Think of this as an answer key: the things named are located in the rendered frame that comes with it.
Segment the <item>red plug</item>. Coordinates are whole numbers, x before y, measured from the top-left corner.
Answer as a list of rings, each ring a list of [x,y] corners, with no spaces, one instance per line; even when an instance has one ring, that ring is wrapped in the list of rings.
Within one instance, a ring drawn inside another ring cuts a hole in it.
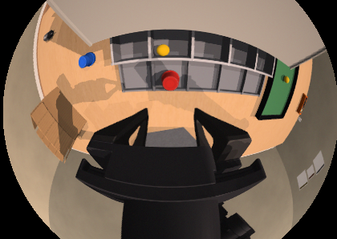
[[[162,81],[163,80],[163,81]],[[166,71],[162,77],[162,86],[167,91],[174,91],[178,87],[179,75],[175,71]]]

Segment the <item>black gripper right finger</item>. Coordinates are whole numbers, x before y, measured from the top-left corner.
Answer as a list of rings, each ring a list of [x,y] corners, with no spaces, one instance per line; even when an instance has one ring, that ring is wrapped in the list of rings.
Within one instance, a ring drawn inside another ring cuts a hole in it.
[[[197,107],[194,108],[193,121],[197,146],[210,147],[203,127],[213,137],[213,146],[210,148],[216,164],[240,159],[251,144],[252,139],[247,131],[215,118]]]

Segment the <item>green tray with black rim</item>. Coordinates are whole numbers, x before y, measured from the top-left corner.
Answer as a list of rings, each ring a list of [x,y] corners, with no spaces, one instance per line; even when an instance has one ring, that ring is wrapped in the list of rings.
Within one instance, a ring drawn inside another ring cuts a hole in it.
[[[298,71],[299,66],[291,70],[285,63],[275,59],[273,78],[268,77],[262,101],[255,115],[258,120],[284,118],[294,94]],[[289,83],[284,81],[285,76],[289,78]]]

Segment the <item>grey slanted panel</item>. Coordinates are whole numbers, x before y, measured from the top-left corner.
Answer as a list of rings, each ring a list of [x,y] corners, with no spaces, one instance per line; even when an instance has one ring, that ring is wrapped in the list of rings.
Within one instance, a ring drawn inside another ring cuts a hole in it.
[[[167,91],[161,76],[175,71],[180,82],[174,91],[260,97],[276,58],[293,69],[327,50],[295,0],[46,3],[88,46],[110,38],[123,93]],[[156,52],[162,44],[169,47],[166,56]]]

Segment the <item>blue round disc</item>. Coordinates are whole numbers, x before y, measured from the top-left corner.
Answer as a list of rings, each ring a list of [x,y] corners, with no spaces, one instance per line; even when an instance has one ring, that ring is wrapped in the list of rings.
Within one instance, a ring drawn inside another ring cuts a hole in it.
[[[95,54],[88,52],[79,58],[79,66],[81,68],[89,67],[95,62]]]

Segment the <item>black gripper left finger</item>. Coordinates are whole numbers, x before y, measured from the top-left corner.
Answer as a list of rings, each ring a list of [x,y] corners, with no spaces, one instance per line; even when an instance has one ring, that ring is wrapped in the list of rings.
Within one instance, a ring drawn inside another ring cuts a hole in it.
[[[148,131],[148,109],[144,108],[136,114],[95,132],[91,140],[101,140],[114,144],[129,145],[129,138],[139,128],[132,146],[145,146]]]

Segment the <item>orange digital multimeter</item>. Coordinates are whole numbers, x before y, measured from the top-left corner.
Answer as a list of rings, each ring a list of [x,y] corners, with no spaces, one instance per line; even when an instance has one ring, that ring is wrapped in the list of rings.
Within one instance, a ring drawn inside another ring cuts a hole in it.
[[[305,106],[305,101],[307,101],[307,96],[303,93],[300,104],[299,104],[298,109],[297,109],[297,113],[299,113],[300,115],[302,114],[302,110]]]

